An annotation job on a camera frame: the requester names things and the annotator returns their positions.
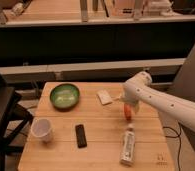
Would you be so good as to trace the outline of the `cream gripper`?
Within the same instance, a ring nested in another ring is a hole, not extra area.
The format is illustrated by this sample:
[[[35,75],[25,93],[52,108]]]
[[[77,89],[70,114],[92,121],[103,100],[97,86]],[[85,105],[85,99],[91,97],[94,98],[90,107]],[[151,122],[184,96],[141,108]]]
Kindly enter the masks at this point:
[[[120,101],[124,103],[124,113],[125,114],[136,114],[139,111],[138,101],[129,101],[124,97],[120,98]]]

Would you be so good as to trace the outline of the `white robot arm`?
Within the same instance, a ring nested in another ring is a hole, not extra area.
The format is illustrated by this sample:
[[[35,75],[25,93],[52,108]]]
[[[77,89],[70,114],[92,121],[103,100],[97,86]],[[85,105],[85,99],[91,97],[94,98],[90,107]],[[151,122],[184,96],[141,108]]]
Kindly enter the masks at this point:
[[[123,102],[134,106],[143,101],[164,112],[195,132],[195,102],[185,100],[150,88],[152,77],[141,71],[123,83]]]

